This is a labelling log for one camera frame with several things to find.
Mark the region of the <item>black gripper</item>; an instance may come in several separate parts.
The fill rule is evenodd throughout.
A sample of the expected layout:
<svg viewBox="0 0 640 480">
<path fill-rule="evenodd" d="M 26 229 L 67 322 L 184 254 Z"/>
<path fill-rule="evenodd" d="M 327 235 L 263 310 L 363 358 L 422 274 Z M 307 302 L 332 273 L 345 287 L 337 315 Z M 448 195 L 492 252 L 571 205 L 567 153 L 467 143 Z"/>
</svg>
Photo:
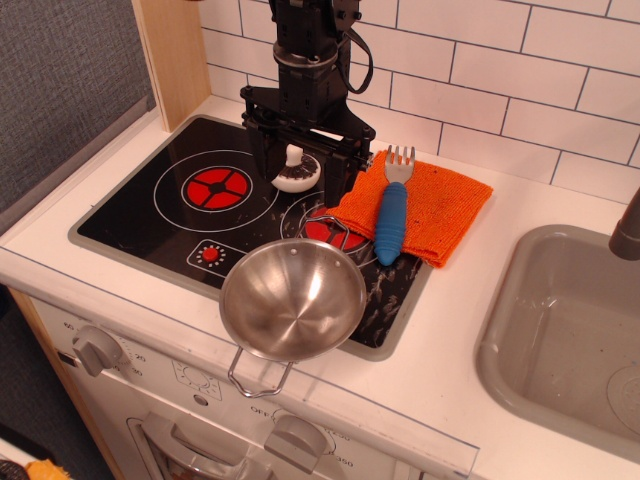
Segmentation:
<svg viewBox="0 0 640 480">
<path fill-rule="evenodd" d="M 278 175 L 284 167 L 279 142 L 305 146 L 327 156 L 324 163 L 324 205 L 337 207 L 353 188 L 357 171 L 369 166 L 375 130 L 355 116 L 346 104 L 350 93 L 369 87 L 369 65 L 360 87 L 349 83 L 350 57 L 326 60 L 277 57 L 276 88 L 247 85 L 243 125 L 260 175 Z"/>
</svg>

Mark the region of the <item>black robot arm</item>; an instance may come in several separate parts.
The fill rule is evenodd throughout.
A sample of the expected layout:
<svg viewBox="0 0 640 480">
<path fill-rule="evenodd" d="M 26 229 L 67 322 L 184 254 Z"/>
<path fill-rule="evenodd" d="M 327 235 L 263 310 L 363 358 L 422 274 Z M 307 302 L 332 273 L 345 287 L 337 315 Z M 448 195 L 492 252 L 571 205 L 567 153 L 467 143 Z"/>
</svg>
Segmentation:
<svg viewBox="0 0 640 480">
<path fill-rule="evenodd" d="M 246 86 L 243 125 L 259 174 L 272 181 L 285 166 L 285 150 L 295 145 L 323 167 L 324 201 L 339 205 L 368 168 L 373 127 L 347 105 L 350 94 L 363 93 L 349 81 L 351 48 L 369 48 L 353 25 L 361 18 L 356 1 L 273 1 L 277 27 L 273 57 L 275 88 Z"/>
</svg>

